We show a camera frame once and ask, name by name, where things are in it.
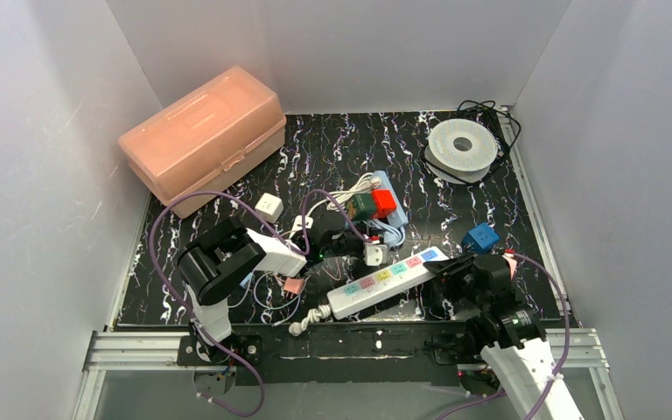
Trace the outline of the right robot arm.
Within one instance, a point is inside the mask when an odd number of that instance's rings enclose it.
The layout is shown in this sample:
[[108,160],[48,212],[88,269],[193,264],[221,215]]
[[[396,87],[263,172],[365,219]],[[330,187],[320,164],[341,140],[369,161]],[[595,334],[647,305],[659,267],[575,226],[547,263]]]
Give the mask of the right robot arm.
[[562,374],[570,353],[571,322],[563,321],[563,350],[555,358],[543,324],[512,284],[514,262],[535,266],[555,290],[560,288],[542,264],[513,250],[424,263],[445,297],[467,300],[479,310],[461,334],[431,348],[460,361],[479,358],[499,383],[486,399],[506,396],[523,419],[580,419],[583,415]]

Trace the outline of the dark green cube adapter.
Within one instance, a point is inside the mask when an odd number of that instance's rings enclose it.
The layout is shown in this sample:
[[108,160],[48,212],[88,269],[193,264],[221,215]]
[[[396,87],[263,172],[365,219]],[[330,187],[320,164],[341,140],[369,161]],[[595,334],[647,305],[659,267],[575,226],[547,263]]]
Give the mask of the dark green cube adapter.
[[346,202],[346,212],[351,221],[368,221],[377,213],[377,205],[371,192],[353,195]]

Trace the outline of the red cube plug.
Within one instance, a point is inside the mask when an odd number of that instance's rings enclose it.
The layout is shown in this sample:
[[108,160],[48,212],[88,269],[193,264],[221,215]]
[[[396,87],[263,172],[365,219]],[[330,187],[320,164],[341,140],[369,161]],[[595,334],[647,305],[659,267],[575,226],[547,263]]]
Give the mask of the red cube plug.
[[371,192],[371,198],[375,207],[372,219],[386,219],[397,210],[396,199],[388,189],[374,189]]

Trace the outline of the large white power strip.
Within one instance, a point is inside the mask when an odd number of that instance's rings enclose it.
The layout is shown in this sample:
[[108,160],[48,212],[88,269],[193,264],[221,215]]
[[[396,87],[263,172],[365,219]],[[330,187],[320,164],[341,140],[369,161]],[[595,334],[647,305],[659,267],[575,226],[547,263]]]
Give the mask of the large white power strip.
[[423,284],[434,277],[424,264],[448,259],[439,248],[430,247],[331,290],[326,294],[331,314],[344,319]]

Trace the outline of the white cube adapter orange logo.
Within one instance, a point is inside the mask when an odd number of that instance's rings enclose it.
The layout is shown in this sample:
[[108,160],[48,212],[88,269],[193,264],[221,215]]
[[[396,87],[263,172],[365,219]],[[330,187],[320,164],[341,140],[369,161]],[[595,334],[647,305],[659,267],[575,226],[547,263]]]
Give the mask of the white cube adapter orange logo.
[[276,223],[284,210],[283,201],[265,192],[255,204],[255,211],[268,223]]

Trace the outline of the pink translucent storage box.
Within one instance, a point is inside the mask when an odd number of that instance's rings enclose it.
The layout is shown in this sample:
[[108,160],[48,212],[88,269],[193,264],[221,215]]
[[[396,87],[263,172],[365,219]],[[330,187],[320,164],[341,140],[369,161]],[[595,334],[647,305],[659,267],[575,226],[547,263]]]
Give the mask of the pink translucent storage box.
[[284,146],[277,94],[234,66],[119,140],[130,169],[181,219]]

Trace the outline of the small white USB power strip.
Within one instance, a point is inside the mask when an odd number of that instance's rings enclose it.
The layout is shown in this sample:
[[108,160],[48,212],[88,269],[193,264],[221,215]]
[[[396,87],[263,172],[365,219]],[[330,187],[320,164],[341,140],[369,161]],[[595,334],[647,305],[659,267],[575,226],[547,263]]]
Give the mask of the small white USB power strip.
[[313,224],[313,218],[311,216],[298,215],[295,217],[293,221],[291,230],[297,231],[302,229],[310,229],[312,227],[312,224]]

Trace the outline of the pink charger plug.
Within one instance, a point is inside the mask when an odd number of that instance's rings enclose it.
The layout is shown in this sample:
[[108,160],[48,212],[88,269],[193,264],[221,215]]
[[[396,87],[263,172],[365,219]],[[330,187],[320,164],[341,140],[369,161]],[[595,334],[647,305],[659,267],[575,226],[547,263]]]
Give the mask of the pink charger plug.
[[305,287],[305,280],[303,278],[287,278],[283,284],[283,290],[286,293],[293,295],[300,295]]
[[507,266],[509,267],[510,271],[510,278],[514,279],[518,262],[515,260],[512,254],[504,254],[503,257],[507,261]]

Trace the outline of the blue cube adapter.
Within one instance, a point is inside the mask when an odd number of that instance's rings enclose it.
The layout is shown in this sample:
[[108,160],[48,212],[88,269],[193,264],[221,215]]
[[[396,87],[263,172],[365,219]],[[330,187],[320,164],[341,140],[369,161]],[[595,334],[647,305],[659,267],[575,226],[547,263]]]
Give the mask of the blue cube adapter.
[[489,253],[499,242],[500,237],[486,222],[470,229],[464,236],[461,245],[477,254]]

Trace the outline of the light blue charger plug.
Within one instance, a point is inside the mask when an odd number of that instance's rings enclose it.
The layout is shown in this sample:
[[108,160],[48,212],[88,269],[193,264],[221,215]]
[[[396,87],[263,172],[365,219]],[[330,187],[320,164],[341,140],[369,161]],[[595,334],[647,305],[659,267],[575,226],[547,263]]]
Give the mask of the light blue charger plug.
[[239,283],[240,287],[243,289],[246,289],[249,286],[249,283],[253,279],[253,274],[249,273],[247,276],[245,276]]

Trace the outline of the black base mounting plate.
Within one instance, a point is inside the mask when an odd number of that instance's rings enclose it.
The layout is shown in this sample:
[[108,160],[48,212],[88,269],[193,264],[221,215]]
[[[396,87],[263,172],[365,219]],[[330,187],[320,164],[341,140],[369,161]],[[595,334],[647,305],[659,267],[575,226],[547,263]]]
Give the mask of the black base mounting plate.
[[285,326],[238,324],[223,346],[264,383],[428,382],[454,386],[488,365],[471,354],[461,321],[326,323],[290,335]]

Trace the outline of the white LED strip reel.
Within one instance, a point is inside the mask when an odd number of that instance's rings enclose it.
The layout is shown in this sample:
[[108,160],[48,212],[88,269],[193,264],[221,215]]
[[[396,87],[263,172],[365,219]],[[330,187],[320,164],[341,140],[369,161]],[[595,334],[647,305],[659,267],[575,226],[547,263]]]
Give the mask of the white LED strip reel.
[[424,160],[442,180],[470,185],[480,182],[499,154],[491,131],[477,122],[450,119],[432,128],[427,137]]

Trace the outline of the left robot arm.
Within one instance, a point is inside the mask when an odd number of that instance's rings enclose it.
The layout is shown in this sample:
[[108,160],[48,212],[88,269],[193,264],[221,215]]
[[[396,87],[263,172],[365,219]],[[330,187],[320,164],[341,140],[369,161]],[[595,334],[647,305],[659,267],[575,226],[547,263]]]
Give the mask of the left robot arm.
[[228,297],[248,275],[259,271],[302,278],[326,258],[361,257],[365,236],[349,227],[326,229],[311,224],[279,240],[227,218],[181,251],[177,266],[192,298],[196,337],[211,346],[232,334]]

